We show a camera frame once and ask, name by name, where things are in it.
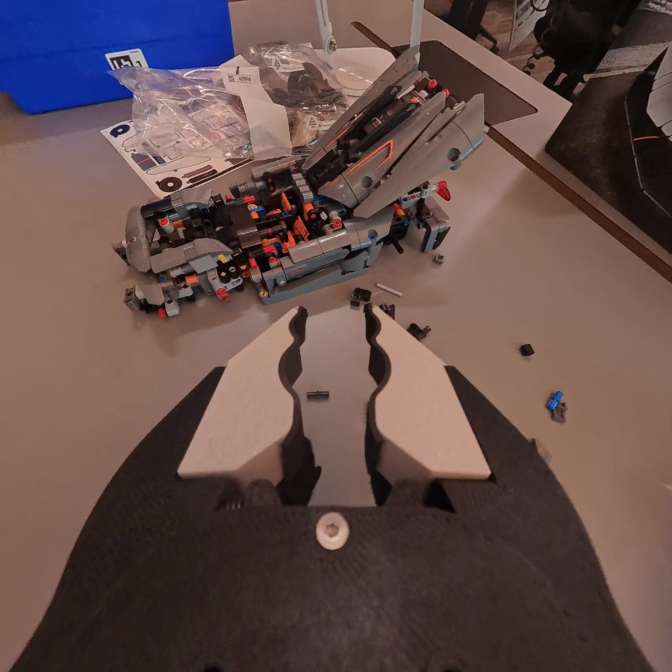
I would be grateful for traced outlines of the scattered loose lego pieces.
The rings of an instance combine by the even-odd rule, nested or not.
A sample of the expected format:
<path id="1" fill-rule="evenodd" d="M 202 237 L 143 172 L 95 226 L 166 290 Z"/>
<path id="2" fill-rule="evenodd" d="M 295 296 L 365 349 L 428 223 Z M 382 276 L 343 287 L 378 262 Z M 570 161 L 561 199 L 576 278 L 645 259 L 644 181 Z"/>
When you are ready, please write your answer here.
<path id="1" fill-rule="evenodd" d="M 352 307 L 358 307 L 362 302 L 368 303 L 370 301 L 372 292 L 369 290 L 364 290 L 362 288 L 357 288 L 353 291 L 350 303 Z M 381 304 L 379 306 L 384 313 L 390 316 L 392 319 L 395 317 L 395 307 L 392 304 Z M 412 324 L 407 330 L 416 340 L 424 339 L 427 334 L 431 331 L 429 326 L 420 328 L 417 324 Z M 519 353 L 523 357 L 531 357 L 534 354 L 534 350 L 531 344 L 525 343 L 519 346 Z M 564 424 L 567 420 L 567 403 L 565 402 L 564 393 L 561 391 L 556 391 L 549 395 L 545 405 L 550 419 L 559 423 Z"/>

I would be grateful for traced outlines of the blue bin with square tag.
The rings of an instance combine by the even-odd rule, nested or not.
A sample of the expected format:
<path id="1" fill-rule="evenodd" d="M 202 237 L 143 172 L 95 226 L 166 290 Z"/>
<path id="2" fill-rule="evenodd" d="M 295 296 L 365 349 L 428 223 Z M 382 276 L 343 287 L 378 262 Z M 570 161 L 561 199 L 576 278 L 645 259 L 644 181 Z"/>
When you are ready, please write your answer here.
<path id="1" fill-rule="evenodd" d="M 110 72 L 234 56 L 228 1 L 2 1 L 1 91 L 26 113 L 130 96 Z"/>

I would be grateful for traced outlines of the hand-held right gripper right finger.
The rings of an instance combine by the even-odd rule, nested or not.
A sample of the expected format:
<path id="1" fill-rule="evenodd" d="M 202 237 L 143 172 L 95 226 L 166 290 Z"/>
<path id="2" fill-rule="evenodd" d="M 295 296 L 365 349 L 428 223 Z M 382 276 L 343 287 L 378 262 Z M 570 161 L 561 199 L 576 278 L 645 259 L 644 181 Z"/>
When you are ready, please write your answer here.
<path id="1" fill-rule="evenodd" d="M 442 481 L 486 481 L 491 466 L 444 362 L 382 308 L 365 305 L 368 372 L 365 466 L 374 502 L 399 483 L 421 494 Z"/>

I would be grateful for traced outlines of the dark table hatch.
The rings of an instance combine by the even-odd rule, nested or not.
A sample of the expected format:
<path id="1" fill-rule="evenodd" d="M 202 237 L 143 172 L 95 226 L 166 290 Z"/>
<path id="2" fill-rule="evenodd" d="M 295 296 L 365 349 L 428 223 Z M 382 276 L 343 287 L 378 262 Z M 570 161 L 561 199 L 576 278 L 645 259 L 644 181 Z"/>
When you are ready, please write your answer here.
<path id="1" fill-rule="evenodd" d="M 442 88 L 447 88 L 453 102 L 466 102 L 482 93 L 484 123 L 488 127 L 534 118 L 539 113 L 537 107 L 440 40 L 421 41 L 419 69 Z"/>

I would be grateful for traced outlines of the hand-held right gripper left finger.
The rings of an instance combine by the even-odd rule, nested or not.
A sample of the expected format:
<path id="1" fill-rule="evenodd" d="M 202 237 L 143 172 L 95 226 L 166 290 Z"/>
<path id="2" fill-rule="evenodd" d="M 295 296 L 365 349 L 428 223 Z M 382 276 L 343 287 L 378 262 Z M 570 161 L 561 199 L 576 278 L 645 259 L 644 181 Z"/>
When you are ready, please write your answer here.
<path id="1" fill-rule="evenodd" d="M 240 489 L 269 481 L 285 505 L 309 504 L 321 475 L 294 384 L 308 313 L 289 310 L 225 365 L 177 469 Z"/>

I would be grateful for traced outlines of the white book stand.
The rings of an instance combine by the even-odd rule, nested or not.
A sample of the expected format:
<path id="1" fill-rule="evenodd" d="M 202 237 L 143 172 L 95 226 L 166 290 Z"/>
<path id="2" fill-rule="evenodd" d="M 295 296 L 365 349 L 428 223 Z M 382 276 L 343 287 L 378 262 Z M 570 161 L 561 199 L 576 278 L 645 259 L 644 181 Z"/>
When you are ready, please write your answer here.
<path id="1" fill-rule="evenodd" d="M 327 1 L 315 1 L 314 4 L 326 63 L 347 96 L 362 95 L 378 78 L 380 71 L 376 70 L 376 65 L 381 65 L 382 61 L 377 56 L 371 60 L 373 52 L 368 48 L 339 51 L 333 36 Z"/>

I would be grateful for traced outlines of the lego set box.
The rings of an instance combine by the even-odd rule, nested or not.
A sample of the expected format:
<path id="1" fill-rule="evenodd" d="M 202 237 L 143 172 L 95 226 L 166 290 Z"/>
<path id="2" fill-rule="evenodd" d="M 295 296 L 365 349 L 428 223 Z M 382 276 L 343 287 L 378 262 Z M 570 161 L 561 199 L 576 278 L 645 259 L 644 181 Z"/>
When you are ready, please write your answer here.
<path id="1" fill-rule="evenodd" d="M 545 151 L 671 252 L 671 2 L 642 1 Z"/>

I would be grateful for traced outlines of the black office chair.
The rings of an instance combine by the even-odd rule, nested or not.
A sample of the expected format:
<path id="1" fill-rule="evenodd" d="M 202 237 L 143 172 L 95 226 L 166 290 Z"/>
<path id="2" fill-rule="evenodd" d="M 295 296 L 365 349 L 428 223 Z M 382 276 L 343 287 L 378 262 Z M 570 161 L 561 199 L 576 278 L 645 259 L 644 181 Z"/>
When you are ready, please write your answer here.
<path id="1" fill-rule="evenodd" d="M 549 1 L 533 29 L 533 57 L 553 60 L 543 84 L 573 103 L 628 21 L 637 1 Z"/>

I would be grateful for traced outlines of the grey lego car model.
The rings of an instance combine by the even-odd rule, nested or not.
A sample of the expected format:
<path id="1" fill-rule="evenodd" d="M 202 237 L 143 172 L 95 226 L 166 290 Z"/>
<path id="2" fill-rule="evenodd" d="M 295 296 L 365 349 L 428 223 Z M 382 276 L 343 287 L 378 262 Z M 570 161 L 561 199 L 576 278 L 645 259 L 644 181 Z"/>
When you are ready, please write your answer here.
<path id="1" fill-rule="evenodd" d="M 132 285 L 127 308 L 180 315 L 200 295 L 229 302 L 252 286 L 264 306 L 370 272 L 383 247 L 415 226 L 421 252 L 450 230 L 441 173 L 482 144 L 486 102 L 461 100 L 406 49 L 306 155 L 254 161 L 204 185 L 132 208 L 113 250 Z"/>

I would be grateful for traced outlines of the clear bag with white strip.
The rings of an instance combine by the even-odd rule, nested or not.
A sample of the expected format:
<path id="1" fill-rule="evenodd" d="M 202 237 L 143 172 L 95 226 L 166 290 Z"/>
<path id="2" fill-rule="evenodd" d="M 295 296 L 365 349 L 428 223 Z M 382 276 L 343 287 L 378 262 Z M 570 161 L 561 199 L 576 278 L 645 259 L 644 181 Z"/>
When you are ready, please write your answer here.
<path id="1" fill-rule="evenodd" d="M 219 71 L 225 91 L 240 98 L 257 159 L 311 152 L 349 107 L 332 68 L 306 44 L 251 46 Z"/>

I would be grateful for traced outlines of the white sticker sheet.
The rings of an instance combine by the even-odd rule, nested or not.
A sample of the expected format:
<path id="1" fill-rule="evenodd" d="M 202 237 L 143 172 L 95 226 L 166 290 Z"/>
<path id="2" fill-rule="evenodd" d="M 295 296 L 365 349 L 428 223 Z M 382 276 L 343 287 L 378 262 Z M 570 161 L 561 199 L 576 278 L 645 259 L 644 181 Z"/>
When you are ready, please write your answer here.
<path id="1" fill-rule="evenodd" d="M 166 155 L 150 152 L 141 147 L 131 120 L 102 129 L 101 134 L 157 197 L 203 186 L 251 162 L 230 161 L 209 152 L 203 155 L 182 155 L 175 149 Z"/>

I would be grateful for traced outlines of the empty clear plastic bag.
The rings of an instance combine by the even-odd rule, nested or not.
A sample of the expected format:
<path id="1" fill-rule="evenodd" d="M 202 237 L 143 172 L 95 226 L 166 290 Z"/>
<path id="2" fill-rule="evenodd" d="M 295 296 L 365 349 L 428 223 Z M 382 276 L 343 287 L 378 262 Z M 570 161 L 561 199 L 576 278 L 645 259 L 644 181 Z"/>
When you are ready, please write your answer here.
<path id="1" fill-rule="evenodd" d="M 241 98 L 225 89 L 218 68 L 130 66 L 108 73 L 132 93 L 132 121 L 142 148 L 165 156 L 209 153 L 227 161 L 254 157 Z"/>

